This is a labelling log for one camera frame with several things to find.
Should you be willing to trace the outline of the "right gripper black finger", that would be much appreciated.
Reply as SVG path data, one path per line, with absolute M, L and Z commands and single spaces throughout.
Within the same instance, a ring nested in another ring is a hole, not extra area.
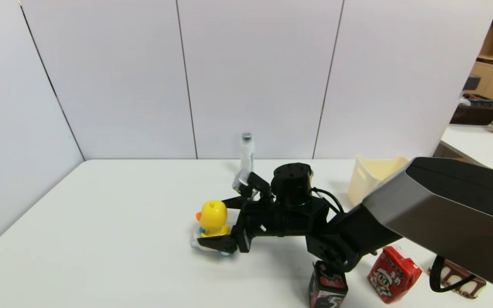
M 228 209 L 242 209 L 247 204 L 247 199 L 242 195 L 239 195 L 237 197 L 222 200 L 222 203 Z
M 238 237 L 235 234 L 199 237 L 197 238 L 197 243 L 200 247 L 221 253 L 234 254 L 238 250 Z

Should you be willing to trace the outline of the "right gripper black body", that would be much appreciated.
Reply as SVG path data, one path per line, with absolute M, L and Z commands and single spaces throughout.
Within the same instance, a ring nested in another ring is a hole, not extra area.
M 249 253 L 255 237 L 280 235 L 279 204 L 277 202 L 248 202 L 241 208 L 232 236 L 241 253 Z

